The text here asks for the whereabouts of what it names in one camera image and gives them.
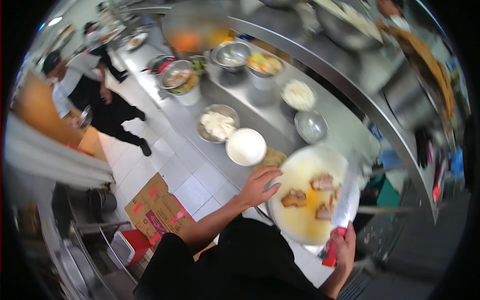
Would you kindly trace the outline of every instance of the white tiled floor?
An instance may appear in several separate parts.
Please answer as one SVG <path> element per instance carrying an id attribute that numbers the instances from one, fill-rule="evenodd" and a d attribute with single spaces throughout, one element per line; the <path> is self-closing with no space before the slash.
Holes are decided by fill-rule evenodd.
<path id="1" fill-rule="evenodd" d="M 100 134 L 116 181 L 112 190 L 117 197 L 116 215 L 119 218 L 128 219 L 125 205 L 157 172 L 167 183 L 169 192 L 178 198 L 196 221 L 219 209 L 240 192 L 193 145 L 175 132 L 164 114 L 132 77 L 121 85 L 109 77 L 108 85 L 147 114 L 146 122 L 134 119 L 124 122 L 123 126 L 145 138 L 152 149 L 152 155 L 146 157 L 139 147 Z M 253 208 L 243 215 L 263 221 Z M 320 260 L 297 243 L 288 243 L 297 265 L 315 286 L 320 286 L 330 275 L 331 269 L 323 267 Z"/>

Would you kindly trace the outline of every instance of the person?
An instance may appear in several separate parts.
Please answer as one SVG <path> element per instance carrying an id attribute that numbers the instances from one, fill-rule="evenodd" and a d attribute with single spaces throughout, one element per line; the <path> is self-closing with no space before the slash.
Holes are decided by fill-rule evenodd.
<path id="1" fill-rule="evenodd" d="M 134 118 L 145 121 L 145 113 L 105 86 L 106 68 L 100 57 L 90 54 L 78 54 L 66 64 L 56 50 L 46 56 L 42 72 L 47 78 L 57 79 L 52 100 L 61 119 L 79 128 L 81 120 L 74 110 L 84 110 L 90 105 L 92 126 L 118 140 L 140 146 L 144 155 L 150 156 L 152 152 L 146 140 L 125 131 L 121 125 Z M 100 71 L 100 78 L 93 69 Z"/>
<path id="2" fill-rule="evenodd" d="M 94 24 L 94 22 L 88 22 L 84 27 L 85 45 L 87 46 L 88 52 L 90 52 L 90 54 L 100 56 L 102 58 L 102 62 L 110 70 L 110 73 L 113 75 L 113 77 L 115 77 L 119 83 L 122 83 L 127 78 L 127 76 L 125 76 L 127 70 L 120 72 L 113 66 L 110 55 L 107 52 L 107 47 L 103 44 L 105 40 L 116 34 L 116 32 L 112 32 L 103 36 L 98 32 L 98 30 L 95 29 Z"/>
<path id="3" fill-rule="evenodd" d="M 388 26 L 396 26 L 411 31 L 410 25 L 403 17 L 403 0 L 377 0 L 378 12 L 384 17 L 382 22 Z"/>
<path id="4" fill-rule="evenodd" d="M 133 291 L 136 300 L 152 299 L 336 299 L 353 269 L 355 231 L 350 223 L 345 238 L 332 232 L 337 266 L 318 289 L 294 262 L 287 241 L 275 226 L 243 218 L 249 207 L 266 202 L 280 183 L 277 167 L 252 173 L 239 195 L 179 235 L 166 233 Z M 220 233 L 218 245 L 192 255 Z"/>

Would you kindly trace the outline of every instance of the red container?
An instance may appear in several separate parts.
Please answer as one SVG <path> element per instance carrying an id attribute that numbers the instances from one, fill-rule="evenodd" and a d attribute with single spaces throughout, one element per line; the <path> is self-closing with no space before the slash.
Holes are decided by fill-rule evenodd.
<path id="1" fill-rule="evenodd" d="M 110 251 L 108 255 L 115 265 L 121 268 L 120 263 L 124 266 L 138 263 L 150 248 L 150 243 L 139 230 L 133 229 L 115 232 L 111 246 L 120 262 Z"/>

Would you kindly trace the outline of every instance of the white bucket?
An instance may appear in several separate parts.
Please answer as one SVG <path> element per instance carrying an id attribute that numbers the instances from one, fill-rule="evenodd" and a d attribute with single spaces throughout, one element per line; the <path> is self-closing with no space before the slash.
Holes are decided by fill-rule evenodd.
<path id="1" fill-rule="evenodd" d="M 275 76 L 259 77 L 252 72 L 248 72 L 248 74 L 254 87 L 262 91 L 269 91 L 272 89 L 275 82 Z"/>

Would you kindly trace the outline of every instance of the black shoe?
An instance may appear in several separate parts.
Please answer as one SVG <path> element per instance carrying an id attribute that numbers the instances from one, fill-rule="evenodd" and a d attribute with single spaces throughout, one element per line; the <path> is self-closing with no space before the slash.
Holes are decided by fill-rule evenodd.
<path id="1" fill-rule="evenodd" d="M 150 147 L 148 146 L 148 143 L 145 139 L 141 139 L 142 144 L 140 145 L 140 148 L 142 149 L 142 152 L 144 153 L 145 156 L 150 156 L 152 155 L 152 150 L 150 150 Z"/>
<path id="2" fill-rule="evenodd" d="M 121 84 L 125 79 L 127 79 L 127 77 L 128 75 L 120 77 L 120 79 L 118 79 L 118 82 Z"/>
<path id="3" fill-rule="evenodd" d="M 137 109 L 137 117 L 143 122 L 145 122 L 145 120 L 147 119 L 147 116 L 145 115 L 145 113 L 139 109 Z"/>

